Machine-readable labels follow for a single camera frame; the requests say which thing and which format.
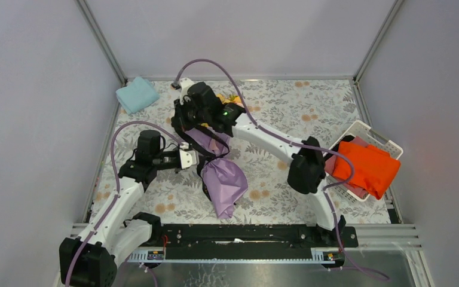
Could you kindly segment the pink purple wrapping paper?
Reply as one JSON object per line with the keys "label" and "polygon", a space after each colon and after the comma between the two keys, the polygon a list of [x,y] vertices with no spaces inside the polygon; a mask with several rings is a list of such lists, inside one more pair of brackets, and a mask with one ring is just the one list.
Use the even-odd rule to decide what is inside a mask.
{"label": "pink purple wrapping paper", "polygon": [[200,130],[191,129],[186,135],[199,146],[211,153],[201,156],[198,174],[203,181],[203,191],[213,203],[215,214],[219,219],[229,219],[234,213],[234,204],[248,190],[248,181],[242,169],[227,158],[230,152],[230,136],[214,132],[207,135]]}

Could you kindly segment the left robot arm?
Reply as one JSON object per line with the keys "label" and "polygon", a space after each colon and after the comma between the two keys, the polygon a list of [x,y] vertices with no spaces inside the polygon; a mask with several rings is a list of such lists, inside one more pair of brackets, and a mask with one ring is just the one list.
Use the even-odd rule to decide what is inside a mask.
{"label": "left robot arm", "polygon": [[128,213],[160,170],[182,170],[197,163],[197,153],[186,142],[167,150],[156,130],[140,133],[133,155],[117,170],[116,189],[97,215],[74,238],[59,247],[60,277],[65,286],[112,286],[118,268],[143,244],[164,243],[161,219]]}

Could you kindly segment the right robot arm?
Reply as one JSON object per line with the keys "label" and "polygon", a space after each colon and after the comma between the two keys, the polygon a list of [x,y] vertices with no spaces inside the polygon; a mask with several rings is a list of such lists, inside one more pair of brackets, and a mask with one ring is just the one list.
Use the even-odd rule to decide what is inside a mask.
{"label": "right robot arm", "polygon": [[215,142],[222,142],[222,136],[240,139],[254,144],[288,164],[287,183],[301,194],[314,197],[313,209],[320,228],[320,241],[326,246],[334,246],[342,239],[340,223],[327,187],[319,185],[326,177],[324,154],[317,140],[306,140],[282,133],[253,118],[242,93],[237,96],[240,103],[224,102],[211,86],[205,82],[194,82],[189,78],[174,80],[172,88],[179,92],[174,101],[174,116],[171,120],[175,132],[206,159],[218,156],[201,146],[194,135],[207,136]]}

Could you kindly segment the floral tablecloth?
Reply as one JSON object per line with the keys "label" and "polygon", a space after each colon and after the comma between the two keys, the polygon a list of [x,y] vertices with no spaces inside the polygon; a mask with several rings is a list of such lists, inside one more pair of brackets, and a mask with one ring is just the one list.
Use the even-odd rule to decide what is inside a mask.
{"label": "floral tablecloth", "polygon": [[[112,163],[123,164],[132,154],[139,133],[148,123],[171,130],[173,101],[177,91],[167,81],[154,84],[160,98],[137,114],[118,114],[121,127],[115,155],[107,157],[94,189],[91,213],[103,206],[115,188]],[[260,122],[281,132],[304,139],[315,137],[329,148],[360,118],[349,80],[239,81],[237,88]],[[287,185],[288,165],[264,149],[231,139],[228,158],[245,173],[249,188],[234,207],[229,224],[312,224],[316,217],[313,200]],[[213,205],[201,190],[201,178],[194,169],[175,173],[160,171],[131,209],[131,214],[148,212],[164,223],[217,224]]]}

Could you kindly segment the white plastic basket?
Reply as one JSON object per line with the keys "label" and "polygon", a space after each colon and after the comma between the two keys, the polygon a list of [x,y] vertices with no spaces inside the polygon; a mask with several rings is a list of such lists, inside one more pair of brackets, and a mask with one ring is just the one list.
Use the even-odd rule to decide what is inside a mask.
{"label": "white plastic basket", "polygon": [[[358,144],[372,144],[377,148],[388,152],[391,158],[398,160],[403,154],[403,149],[393,141],[385,138],[376,132],[371,126],[366,123],[356,120],[349,128],[331,145],[331,150],[336,150],[341,141],[354,141],[357,139]],[[369,193],[361,188],[346,188],[345,185],[339,185],[334,190],[350,203],[365,202],[371,197]]]}

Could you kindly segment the yellow fake flower stem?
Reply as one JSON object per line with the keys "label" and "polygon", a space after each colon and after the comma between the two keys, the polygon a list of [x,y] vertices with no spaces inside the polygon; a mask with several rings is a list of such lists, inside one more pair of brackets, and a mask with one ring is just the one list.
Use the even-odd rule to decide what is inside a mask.
{"label": "yellow fake flower stem", "polygon": [[226,97],[222,94],[207,97],[198,112],[201,125],[217,132],[229,133],[237,124],[237,119],[246,111],[239,96]]}

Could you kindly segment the orange cloth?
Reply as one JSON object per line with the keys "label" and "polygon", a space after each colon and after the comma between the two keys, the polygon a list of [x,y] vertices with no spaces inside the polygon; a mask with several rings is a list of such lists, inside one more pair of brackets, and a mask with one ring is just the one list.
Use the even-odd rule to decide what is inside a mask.
{"label": "orange cloth", "polygon": [[400,168],[400,161],[374,145],[367,147],[352,142],[341,142],[338,152],[354,166],[354,175],[348,184],[361,187],[380,200]]}

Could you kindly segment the light blue folded towel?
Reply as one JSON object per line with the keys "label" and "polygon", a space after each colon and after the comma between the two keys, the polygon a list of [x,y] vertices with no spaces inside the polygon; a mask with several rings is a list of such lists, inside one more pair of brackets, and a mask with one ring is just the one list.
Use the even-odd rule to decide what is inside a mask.
{"label": "light blue folded towel", "polygon": [[127,114],[135,114],[156,102],[160,95],[149,80],[136,77],[116,91],[117,101]]}

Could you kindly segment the pink cloth in basket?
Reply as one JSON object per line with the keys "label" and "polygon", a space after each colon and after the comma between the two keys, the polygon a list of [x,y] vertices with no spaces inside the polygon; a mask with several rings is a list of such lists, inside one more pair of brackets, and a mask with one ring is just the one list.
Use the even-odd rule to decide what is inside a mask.
{"label": "pink cloth in basket", "polygon": [[[342,142],[352,142],[353,144],[367,147],[368,143],[365,142],[362,138],[353,135],[346,135],[341,139]],[[333,158],[333,154],[327,153],[325,155],[325,172],[331,175],[335,169],[336,158]],[[370,194],[361,187],[357,187],[351,184],[345,184],[343,188],[345,195],[348,195],[351,199],[358,199],[365,201]]]}

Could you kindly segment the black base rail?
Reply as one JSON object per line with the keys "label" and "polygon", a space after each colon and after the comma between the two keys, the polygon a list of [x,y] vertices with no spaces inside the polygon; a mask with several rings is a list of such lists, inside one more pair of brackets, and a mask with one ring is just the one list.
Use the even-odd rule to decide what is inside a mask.
{"label": "black base rail", "polygon": [[305,224],[163,224],[137,251],[140,259],[152,262],[313,261],[314,251],[336,254],[358,245],[353,227],[336,236]]}

